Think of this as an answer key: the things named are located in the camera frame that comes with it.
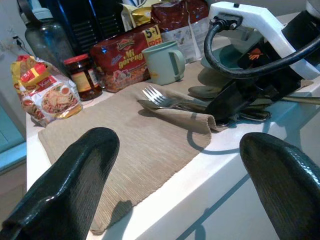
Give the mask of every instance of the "black hose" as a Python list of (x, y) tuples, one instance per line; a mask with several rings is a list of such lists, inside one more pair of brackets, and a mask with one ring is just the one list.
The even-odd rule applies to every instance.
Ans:
[(221, 64), (212, 53), (212, 42), (214, 36), (217, 33), (219, 33), (222, 29), (223, 26), (219, 23), (214, 24), (212, 28), (209, 29), (208, 34), (206, 35), (204, 40), (204, 55), (212, 68), (219, 71), (222, 75), (231, 79), (252, 79), (273, 73), (291, 64), (294, 64), (295, 62), (301, 59), (306, 58), (314, 51), (316, 51), (318, 48), (320, 48), (320, 36), (318, 36), (316, 39), (302, 47), (300, 50), (282, 59), (255, 68), (234, 70), (227, 68), (226, 66)]

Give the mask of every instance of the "sauce jar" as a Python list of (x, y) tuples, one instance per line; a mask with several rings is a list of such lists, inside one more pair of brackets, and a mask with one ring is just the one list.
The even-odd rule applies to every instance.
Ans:
[(63, 61), (75, 83), (81, 101), (95, 99), (102, 94), (93, 64), (88, 54), (71, 57)]

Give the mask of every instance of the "mug handle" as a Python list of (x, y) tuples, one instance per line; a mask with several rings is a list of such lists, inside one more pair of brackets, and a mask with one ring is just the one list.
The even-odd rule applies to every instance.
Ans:
[(183, 56), (183, 54), (179, 51), (179, 50), (170, 50), (169, 54), (173, 54), (176, 56), (176, 58), (174, 58), (175, 64), (177, 66), (177, 73), (176, 75), (174, 75), (174, 78), (176, 78), (177, 80), (180, 80), (184, 77), (184, 72), (185, 72), (185, 57)]

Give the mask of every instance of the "placemat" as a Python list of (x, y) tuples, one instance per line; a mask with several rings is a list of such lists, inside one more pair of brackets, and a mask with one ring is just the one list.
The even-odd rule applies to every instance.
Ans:
[[(202, 69), (198, 62), (189, 64), (181, 82), (156, 88), (181, 97), (189, 87), (201, 85), (198, 74)], [(50, 123), (38, 134), (50, 162), (54, 163), (91, 128), (106, 127), (117, 133), (120, 150), (91, 225), (95, 234), (102, 234), (181, 170), (210, 143), (210, 128), (216, 129), (211, 115), (177, 109), (155, 112), (143, 109), (137, 99), (144, 98), (142, 89), (148, 85), (140, 82), (129, 86), (77, 115)]]

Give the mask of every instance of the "mug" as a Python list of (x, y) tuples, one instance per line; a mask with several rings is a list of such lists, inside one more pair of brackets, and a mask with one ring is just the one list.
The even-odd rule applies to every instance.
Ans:
[(166, 85), (184, 77), (185, 58), (176, 41), (167, 41), (142, 51), (154, 84)]

